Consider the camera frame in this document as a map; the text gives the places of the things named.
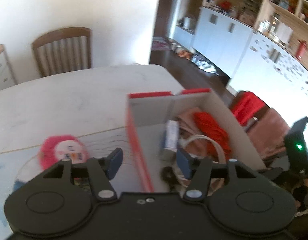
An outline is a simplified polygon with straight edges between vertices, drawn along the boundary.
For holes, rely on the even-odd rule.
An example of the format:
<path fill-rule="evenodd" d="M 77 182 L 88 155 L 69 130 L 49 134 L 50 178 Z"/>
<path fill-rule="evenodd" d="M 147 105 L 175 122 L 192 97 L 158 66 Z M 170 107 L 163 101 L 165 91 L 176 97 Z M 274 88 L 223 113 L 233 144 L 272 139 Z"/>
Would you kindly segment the row of shoes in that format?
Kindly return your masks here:
<path fill-rule="evenodd" d="M 200 70 L 209 74 L 218 75 L 216 66 L 210 60 L 206 59 L 203 55 L 198 53 L 192 53 L 175 42 L 172 42 L 170 44 L 170 49 L 174 51 L 178 55 L 178 57 L 185 58 L 195 64 Z"/>

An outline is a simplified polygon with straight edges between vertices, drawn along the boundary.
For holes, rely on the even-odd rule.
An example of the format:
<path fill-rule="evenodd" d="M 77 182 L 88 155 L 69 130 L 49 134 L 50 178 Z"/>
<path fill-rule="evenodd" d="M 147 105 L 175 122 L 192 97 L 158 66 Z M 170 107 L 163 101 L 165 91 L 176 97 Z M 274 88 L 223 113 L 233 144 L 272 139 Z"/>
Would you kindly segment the red white cardboard box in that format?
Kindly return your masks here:
<path fill-rule="evenodd" d="M 183 90 L 178 95 L 170 92 L 129 94 L 126 133 L 145 192 L 169 190 L 161 179 L 161 169 L 174 162 L 179 138 L 177 117 L 192 108 L 211 114 L 227 132 L 233 158 L 254 170 L 265 169 L 246 132 L 212 90 Z"/>

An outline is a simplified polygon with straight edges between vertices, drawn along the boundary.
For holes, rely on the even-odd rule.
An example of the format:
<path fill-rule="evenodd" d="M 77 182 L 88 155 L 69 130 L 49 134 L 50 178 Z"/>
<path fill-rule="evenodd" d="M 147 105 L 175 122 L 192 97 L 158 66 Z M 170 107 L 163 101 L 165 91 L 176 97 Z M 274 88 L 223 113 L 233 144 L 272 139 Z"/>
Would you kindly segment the red patterned doormat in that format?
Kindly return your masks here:
<path fill-rule="evenodd" d="M 170 43 L 163 37 L 154 37 L 152 40 L 151 51 L 170 50 Z"/>

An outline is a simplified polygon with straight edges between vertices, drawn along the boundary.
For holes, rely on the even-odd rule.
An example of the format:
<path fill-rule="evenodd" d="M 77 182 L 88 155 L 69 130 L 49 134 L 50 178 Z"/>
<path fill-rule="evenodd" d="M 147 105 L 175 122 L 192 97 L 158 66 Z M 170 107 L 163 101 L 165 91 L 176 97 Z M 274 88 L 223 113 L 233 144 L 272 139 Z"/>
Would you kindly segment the blue white small box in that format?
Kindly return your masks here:
<path fill-rule="evenodd" d="M 163 134 L 161 159 L 170 161 L 174 158 L 178 148 L 179 124 L 176 120 L 168 120 Z"/>

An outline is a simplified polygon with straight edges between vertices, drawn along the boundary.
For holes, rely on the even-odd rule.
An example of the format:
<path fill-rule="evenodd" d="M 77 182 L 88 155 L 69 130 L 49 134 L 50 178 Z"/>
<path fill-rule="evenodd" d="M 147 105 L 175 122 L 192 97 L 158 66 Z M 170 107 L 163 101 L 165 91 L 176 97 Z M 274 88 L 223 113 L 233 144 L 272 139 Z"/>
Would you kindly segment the pink plush toy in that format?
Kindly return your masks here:
<path fill-rule="evenodd" d="M 48 137 L 40 147 L 38 159 L 43 170 L 62 159 L 70 159 L 73 164 L 85 163 L 90 155 L 85 145 L 72 135 Z"/>

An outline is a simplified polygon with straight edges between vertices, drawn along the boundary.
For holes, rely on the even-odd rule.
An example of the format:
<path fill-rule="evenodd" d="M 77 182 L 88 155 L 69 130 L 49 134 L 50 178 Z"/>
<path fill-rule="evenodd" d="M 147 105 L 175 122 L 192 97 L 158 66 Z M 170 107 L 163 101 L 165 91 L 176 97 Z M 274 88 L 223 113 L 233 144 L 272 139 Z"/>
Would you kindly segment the white wall cabinets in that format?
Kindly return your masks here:
<path fill-rule="evenodd" d="M 289 124 L 308 117 L 308 1 L 202 0 L 190 48 Z"/>

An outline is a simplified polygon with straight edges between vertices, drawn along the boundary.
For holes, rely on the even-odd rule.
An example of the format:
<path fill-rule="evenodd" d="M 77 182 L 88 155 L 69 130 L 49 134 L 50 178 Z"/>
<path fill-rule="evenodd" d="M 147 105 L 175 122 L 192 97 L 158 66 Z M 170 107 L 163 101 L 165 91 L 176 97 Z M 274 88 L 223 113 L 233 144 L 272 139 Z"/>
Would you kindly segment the wooden chair far side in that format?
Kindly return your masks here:
<path fill-rule="evenodd" d="M 89 28 L 67 27 L 35 39 L 31 47 L 40 76 L 92 68 L 91 38 Z"/>

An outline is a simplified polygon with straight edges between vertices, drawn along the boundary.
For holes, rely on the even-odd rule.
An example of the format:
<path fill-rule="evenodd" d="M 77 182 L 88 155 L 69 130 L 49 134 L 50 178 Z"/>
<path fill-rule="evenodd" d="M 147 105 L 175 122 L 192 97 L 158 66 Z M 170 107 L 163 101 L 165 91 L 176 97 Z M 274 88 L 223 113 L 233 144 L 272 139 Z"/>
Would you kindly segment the red knotted cloth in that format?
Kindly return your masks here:
<path fill-rule="evenodd" d="M 196 127 L 205 135 L 217 142 L 225 153 L 226 160 L 232 156 L 229 146 L 228 133 L 217 123 L 213 116 L 207 112 L 195 112 L 193 114 Z"/>

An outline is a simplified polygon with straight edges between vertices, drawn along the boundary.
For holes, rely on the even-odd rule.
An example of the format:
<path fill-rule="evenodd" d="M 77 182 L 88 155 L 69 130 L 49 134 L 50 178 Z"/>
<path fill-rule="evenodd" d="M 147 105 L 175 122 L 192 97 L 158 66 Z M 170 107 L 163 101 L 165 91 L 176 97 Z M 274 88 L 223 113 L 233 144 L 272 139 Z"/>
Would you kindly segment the white drawer cabinet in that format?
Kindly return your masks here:
<path fill-rule="evenodd" d="M 5 46 L 0 44 L 0 90 L 15 86 L 15 79 Z"/>

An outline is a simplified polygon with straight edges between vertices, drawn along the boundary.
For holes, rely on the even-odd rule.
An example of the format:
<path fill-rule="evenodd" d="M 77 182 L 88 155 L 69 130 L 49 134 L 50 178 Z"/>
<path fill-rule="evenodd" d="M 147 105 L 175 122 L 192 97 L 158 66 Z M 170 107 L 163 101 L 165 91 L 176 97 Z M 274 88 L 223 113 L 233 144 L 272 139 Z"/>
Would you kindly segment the red cloth on chair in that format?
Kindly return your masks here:
<path fill-rule="evenodd" d="M 249 91 L 239 91 L 229 106 L 232 114 L 241 126 L 247 123 L 258 111 L 262 110 L 266 103 Z"/>

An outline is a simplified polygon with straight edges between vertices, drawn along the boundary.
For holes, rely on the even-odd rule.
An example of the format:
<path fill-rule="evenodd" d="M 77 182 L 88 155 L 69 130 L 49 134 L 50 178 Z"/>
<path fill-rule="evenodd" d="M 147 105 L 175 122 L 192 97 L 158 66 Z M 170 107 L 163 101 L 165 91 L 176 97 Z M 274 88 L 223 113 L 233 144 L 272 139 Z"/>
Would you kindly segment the pink scarf on chair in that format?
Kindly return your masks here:
<path fill-rule="evenodd" d="M 284 138 L 290 127 L 281 115 L 270 108 L 265 115 L 248 130 L 247 135 L 262 160 L 286 151 Z"/>

